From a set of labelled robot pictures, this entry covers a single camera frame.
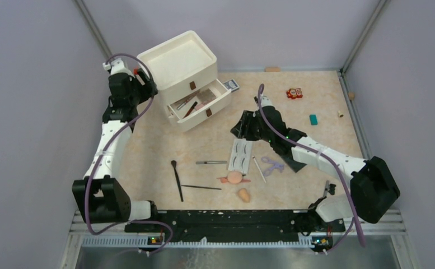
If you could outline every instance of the pen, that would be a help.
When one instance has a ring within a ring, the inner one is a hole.
[[[191,106],[191,108],[188,110],[188,112],[186,113],[186,115],[184,115],[184,118],[186,118],[187,116],[189,116],[189,114],[191,114],[191,112],[193,111],[193,109],[198,105],[198,102],[194,102],[194,104]]]
[[[227,161],[197,161],[196,164],[226,164]]]

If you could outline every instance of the black stick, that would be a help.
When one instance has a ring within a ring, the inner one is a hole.
[[[211,187],[202,187],[202,186],[194,186],[194,185],[181,185],[183,187],[188,187],[188,188],[196,188],[196,189],[217,189],[217,190],[221,190],[221,188],[211,188]]]
[[[171,165],[174,168],[174,175],[176,176],[176,183],[177,183],[177,189],[179,190],[179,196],[181,197],[181,202],[184,202],[183,192],[181,191],[181,183],[179,182],[179,177],[178,177],[177,171],[176,171],[176,164],[177,164],[177,162],[175,160],[171,161]]]

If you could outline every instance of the teal eraser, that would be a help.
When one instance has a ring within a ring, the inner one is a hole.
[[[314,114],[310,115],[310,122],[311,122],[311,125],[318,125],[318,120],[316,119],[316,115],[314,115]]]

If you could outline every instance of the metal strip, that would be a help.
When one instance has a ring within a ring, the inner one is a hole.
[[[93,19],[92,15],[88,11],[87,6],[85,5],[83,0],[73,0],[73,2],[76,4],[77,8],[79,9],[85,23],[87,24],[88,30],[92,34],[92,37],[95,39],[95,42],[99,46],[102,54],[104,55],[105,59],[110,58],[112,56],[112,52],[110,50],[109,45],[104,39],[104,36],[100,32],[99,27],[95,23],[95,20]]]
[[[419,269],[420,263],[407,235],[392,235],[392,244],[399,260],[400,269]]]
[[[351,53],[349,54],[349,57],[344,62],[343,68],[341,69],[342,74],[346,74],[346,72],[349,70],[352,62],[354,61],[354,58],[357,56],[359,51],[361,50],[362,45],[366,41],[367,37],[371,33],[375,23],[380,18],[380,14],[382,14],[382,11],[387,6],[387,4],[390,2],[390,0],[379,0],[379,3],[376,6],[376,9],[372,13],[371,17],[369,18],[369,21],[366,23],[366,27],[364,27],[364,30],[362,31],[361,35],[359,36],[359,39],[357,40],[356,44],[354,45],[354,48],[351,50]]]
[[[127,235],[86,235],[82,247],[107,247],[107,248],[158,248],[159,245],[148,245],[148,236]],[[173,242],[166,248],[314,248],[313,237],[299,236],[297,242],[248,242],[248,243],[216,243],[207,242],[203,238],[199,242]]]
[[[67,245],[62,257],[61,269],[75,269],[82,246],[82,236],[69,234]]]
[[[361,124],[361,116],[359,116],[359,113],[357,112],[354,103],[349,100],[349,89],[346,83],[345,76],[341,72],[338,72],[338,77],[341,88],[343,89],[344,99],[346,100],[346,104],[348,106],[349,115],[352,120],[352,124],[354,125],[357,141],[359,142],[359,147],[361,148],[362,157],[364,157],[365,159],[370,159],[372,157],[372,152],[369,147],[369,142],[367,141],[366,133],[364,132]]]

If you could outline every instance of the white cable tie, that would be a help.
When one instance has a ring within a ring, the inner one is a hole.
[[[105,71],[112,69],[110,63],[102,63],[102,67],[104,68]]]
[[[318,168],[318,170],[320,170],[320,162],[319,162],[319,160],[320,160],[321,154],[322,154],[323,151],[325,151],[327,149],[328,149],[328,147],[323,146],[323,147],[321,147],[318,150],[318,153],[316,154],[316,167]]]

